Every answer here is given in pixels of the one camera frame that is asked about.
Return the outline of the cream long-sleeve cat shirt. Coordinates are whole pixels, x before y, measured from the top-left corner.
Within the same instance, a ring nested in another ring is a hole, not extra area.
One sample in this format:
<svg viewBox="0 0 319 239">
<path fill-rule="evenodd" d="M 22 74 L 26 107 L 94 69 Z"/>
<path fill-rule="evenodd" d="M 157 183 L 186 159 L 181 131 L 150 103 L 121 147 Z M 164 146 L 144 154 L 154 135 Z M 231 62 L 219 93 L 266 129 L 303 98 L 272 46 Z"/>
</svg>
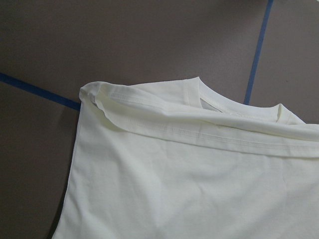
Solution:
<svg viewBox="0 0 319 239">
<path fill-rule="evenodd" d="M 319 126 L 200 78 L 92 82 L 55 239 L 316 239 Z"/>
</svg>

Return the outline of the long blue tape line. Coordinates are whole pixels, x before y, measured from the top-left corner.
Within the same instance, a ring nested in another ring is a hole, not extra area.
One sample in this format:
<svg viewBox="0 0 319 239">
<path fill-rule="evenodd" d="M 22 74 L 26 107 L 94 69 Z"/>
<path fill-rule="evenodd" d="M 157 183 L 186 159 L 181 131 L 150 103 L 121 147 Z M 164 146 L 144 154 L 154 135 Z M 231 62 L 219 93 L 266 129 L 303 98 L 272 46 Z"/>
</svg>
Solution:
<svg viewBox="0 0 319 239">
<path fill-rule="evenodd" d="M 255 77 L 256 77 L 256 73 L 257 73 L 257 68 L 258 68 L 258 64 L 259 64 L 259 59 L 260 59 L 261 52 L 262 52 L 263 42 L 264 42 L 266 29 L 267 29 L 271 9 L 273 6 L 273 2 L 274 2 L 273 0 L 268 0 L 266 8 L 265 8 L 265 13 L 263 16 L 262 24 L 261 24 L 259 35 L 258 35 L 258 41 L 256 44 L 254 58 L 253 58 L 253 62 L 251 65 L 251 71 L 250 71 L 249 79 L 247 82 L 247 87 L 246 87 L 246 92 L 245 92 L 245 97 L 244 97 L 244 104 L 245 105 L 250 104 L 251 95 L 252 95 L 254 82 L 255 82 Z"/>
</svg>

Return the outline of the crossing blue tape line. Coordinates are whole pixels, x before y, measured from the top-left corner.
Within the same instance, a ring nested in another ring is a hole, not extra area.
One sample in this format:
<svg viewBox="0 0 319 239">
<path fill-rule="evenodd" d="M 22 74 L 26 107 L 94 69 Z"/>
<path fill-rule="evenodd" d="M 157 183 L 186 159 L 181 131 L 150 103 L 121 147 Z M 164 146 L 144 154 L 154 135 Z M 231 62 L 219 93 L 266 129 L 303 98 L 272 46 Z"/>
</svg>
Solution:
<svg viewBox="0 0 319 239">
<path fill-rule="evenodd" d="M 0 81 L 8 85 L 11 85 L 13 87 L 16 87 L 18 89 L 24 90 L 28 93 L 39 96 L 41 98 L 47 99 L 49 101 L 55 102 L 57 104 L 63 105 L 73 110 L 80 111 L 80 107 L 81 107 L 80 103 L 70 100 L 66 97 L 60 96 L 58 94 L 52 93 L 40 87 L 34 86 L 32 84 L 26 83 L 14 77 L 1 73 Z"/>
</svg>

